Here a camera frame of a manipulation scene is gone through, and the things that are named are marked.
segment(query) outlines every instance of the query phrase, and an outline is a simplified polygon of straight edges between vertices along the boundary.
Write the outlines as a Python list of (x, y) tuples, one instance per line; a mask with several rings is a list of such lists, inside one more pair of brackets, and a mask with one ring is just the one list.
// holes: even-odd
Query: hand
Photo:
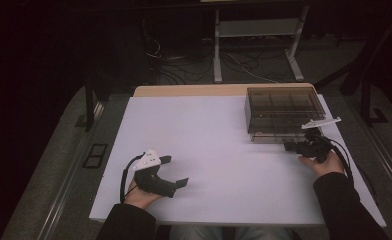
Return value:
[(331, 172), (344, 173), (342, 162), (340, 161), (336, 153), (332, 151), (327, 154), (327, 159), (323, 163), (317, 162), (316, 159), (312, 160), (303, 156), (299, 157), (299, 161), (314, 170), (318, 177), (321, 177)]
[(141, 209), (146, 209), (154, 201), (162, 198), (162, 196), (154, 193), (148, 193), (137, 187), (136, 182), (133, 181), (128, 187), (128, 194), (125, 197), (124, 203), (136, 206)]

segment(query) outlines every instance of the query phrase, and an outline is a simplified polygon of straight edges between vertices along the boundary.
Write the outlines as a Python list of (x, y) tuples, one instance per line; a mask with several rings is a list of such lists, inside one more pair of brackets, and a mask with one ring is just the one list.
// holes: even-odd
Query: metal stand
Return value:
[(291, 19), (269, 19), (248, 21), (226, 21), (221, 22), (219, 10), (215, 14), (215, 54), (214, 54), (214, 76), (215, 83), (222, 82), (221, 62), (219, 56), (220, 37), (242, 37), (242, 36), (268, 36), (268, 35), (292, 35), (293, 42), (289, 49), (285, 50), (287, 61), (292, 69), (297, 82), (303, 82), (302, 72), (296, 62), (295, 52), (299, 44), (305, 19), (309, 6), (302, 8), (299, 18)]

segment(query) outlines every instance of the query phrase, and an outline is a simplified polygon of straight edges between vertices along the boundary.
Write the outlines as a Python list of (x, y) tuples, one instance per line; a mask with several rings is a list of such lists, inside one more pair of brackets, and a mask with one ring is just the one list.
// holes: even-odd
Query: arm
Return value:
[(154, 239), (156, 219), (145, 209), (159, 198), (140, 190), (133, 181), (124, 203), (114, 205), (97, 239)]
[(321, 164), (306, 157), (299, 157), (299, 160), (319, 176), (314, 190), (330, 239), (389, 239), (360, 202), (334, 152), (330, 152)]

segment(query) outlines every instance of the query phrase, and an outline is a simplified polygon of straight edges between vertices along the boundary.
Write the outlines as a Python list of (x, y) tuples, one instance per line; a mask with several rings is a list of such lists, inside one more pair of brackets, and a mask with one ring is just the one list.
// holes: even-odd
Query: person's left hand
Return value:
[(137, 184), (134, 179), (130, 183), (128, 191), (129, 193), (127, 194), (127, 196), (125, 196), (124, 203), (136, 206), (141, 209), (146, 209), (154, 201), (162, 198), (161, 195), (148, 193), (141, 190), (139, 187), (137, 187)]

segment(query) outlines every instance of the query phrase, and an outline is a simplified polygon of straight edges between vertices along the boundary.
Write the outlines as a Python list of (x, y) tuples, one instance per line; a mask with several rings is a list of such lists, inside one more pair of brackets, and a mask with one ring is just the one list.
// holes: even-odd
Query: person's right hand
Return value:
[(333, 151), (327, 154), (327, 159), (323, 163), (317, 162), (316, 159), (312, 160), (303, 156), (299, 156), (299, 161), (314, 170), (318, 177), (331, 172), (344, 173), (342, 162)]

